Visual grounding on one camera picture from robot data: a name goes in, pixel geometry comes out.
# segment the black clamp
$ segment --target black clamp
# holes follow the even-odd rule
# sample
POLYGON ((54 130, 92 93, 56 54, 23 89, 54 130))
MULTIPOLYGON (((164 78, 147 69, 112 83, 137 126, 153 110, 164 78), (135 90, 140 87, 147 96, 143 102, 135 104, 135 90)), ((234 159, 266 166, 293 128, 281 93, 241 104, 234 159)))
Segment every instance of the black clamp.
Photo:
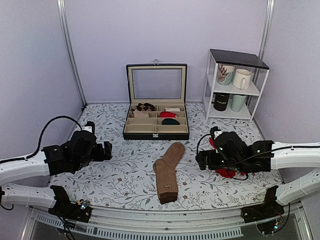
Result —
POLYGON ((83 223, 88 223, 91 217, 92 208, 83 207, 81 204, 71 203, 66 190, 62 186, 51 186, 56 200, 53 208, 49 208, 48 213, 56 215, 62 219, 70 219, 83 223))
POLYGON ((210 135, 216 149, 197 150, 195 160, 200 170, 217 170, 227 168, 238 172, 270 172, 273 141, 256 141, 252 145, 242 141, 234 132, 223 132, 215 138, 217 127, 210 129, 210 135))
POLYGON ((2 191, 2 188, 1 188, 1 186, 0 186, 0 204, 1 204, 1 198, 2 198, 2 196, 4 196, 4 195, 5 195, 5 192, 2 191))
MULTIPOLYGON (((88 121, 86 126, 95 131, 95 124, 88 121)), ((112 144, 108 141, 97 143, 97 137, 90 131, 75 131, 71 139, 61 146, 52 145, 42 149, 50 175, 72 173, 87 166, 90 162, 102 162, 112 158, 112 144)))
POLYGON ((246 206, 241 209, 241 217, 245 223, 269 219, 285 213, 284 207, 276 202, 278 187, 276 185, 267 189, 262 204, 246 206))

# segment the folded cloth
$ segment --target folded cloth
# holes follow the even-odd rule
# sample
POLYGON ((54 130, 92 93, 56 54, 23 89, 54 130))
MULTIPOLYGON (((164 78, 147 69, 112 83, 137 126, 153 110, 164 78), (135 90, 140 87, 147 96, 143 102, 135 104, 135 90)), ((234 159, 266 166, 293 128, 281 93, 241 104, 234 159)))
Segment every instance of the folded cloth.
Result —
POLYGON ((179 107, 165 107, 164 111, 166 111, 166 112, 180 112, 180 108, 179 107))
POLYGON ((136 106, 136 109, 138 109, 139 111, 155 111, 156 110, 155 106, 147 102, 145 104, 139 103, 136 106))
POLYGON ((146 111, 138 111, 136 109, 132 109, 132 116, 138 119, 147 119, 149 118, 149 113, 146 111))
POLYGON ((156 190, 161 204, 178 199, 178 184, 175 168, 185 153, 185 146, 180 142, 173 143, 162 158, 155 161, 156 190))
POLYGON ((176 118, 177 114, 169 111, 160 112, 160 118, 176 118))
POLYGON ((162 125, 180 125, 180 122, 173 118, 166 118, 162 120, 162 125))

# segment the white mug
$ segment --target white mug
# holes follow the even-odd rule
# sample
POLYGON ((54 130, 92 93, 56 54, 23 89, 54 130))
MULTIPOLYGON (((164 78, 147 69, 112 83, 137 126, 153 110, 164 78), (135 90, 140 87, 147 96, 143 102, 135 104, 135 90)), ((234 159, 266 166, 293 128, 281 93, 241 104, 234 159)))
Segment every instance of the white mug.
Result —
POLYGON ((245 69, 237 69, 232 81, 233 86, 238 89, 248 89, 251 80, 251 72, 245 69))

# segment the floral tablecloth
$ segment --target floral tablecloth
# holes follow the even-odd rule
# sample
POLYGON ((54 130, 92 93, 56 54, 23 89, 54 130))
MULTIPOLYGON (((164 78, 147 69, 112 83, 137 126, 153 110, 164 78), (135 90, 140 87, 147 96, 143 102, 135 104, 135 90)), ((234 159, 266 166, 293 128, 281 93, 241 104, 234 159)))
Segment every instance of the floral tablecloth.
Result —
MULTIPOLYGON (((80 119, 95 123, 99 142, 110 141, 113 158, 92 162, 76 174, 54 176, 50 185, 63 186, 70 199, 89 200, 93 206, 110 208, 177 211, 218 209, 258 203, 257 192, 281 182, 277 171, 251 173, 246 181, 224 178, 215 171, 199 170, 195 151, 200 137, 213 126, 235 131, 247 144, 262 137, 254 122, 237 119, 209 118, 205 121, 201 103, 187 103, 190 138, 182 141, 185 154, 176 168, 178 200, 161 205, 156 189, 153 163, 174 141, 124 140, 122 136, 128 104, 88 105, 80 119)), ((209 138, 200 145, 210 149, 209 138)))

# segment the mug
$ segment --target mug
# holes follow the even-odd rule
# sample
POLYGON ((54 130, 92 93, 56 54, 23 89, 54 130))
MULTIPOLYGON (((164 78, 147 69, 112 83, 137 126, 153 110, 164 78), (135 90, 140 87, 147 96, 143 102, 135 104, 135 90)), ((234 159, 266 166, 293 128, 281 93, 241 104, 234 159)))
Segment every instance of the mug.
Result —
POLYGON ((225 111, 229 100, 228 93, 217 93, 214 98, 213 107, 218 111, 225 111))
POLYGON ((243 104, 245 103, 246 101, 246 97, 247 95, 237 95, 237 94, 234 94, 232 96, 232 102, 231 102, 231 110, 234 111, 234 112, 240 112, 243 104))
POLYGON ((232 81, 233 86, 238 89, 244 90, 249 88, 251 79, 251 72, 245 69, 237 69, 232 81))
POLYGON ((218 65, 218 78, 217 82, 221 85, 227 86, 231 83, 232 77, 234 75, 235 66, 234 65, 218 65))

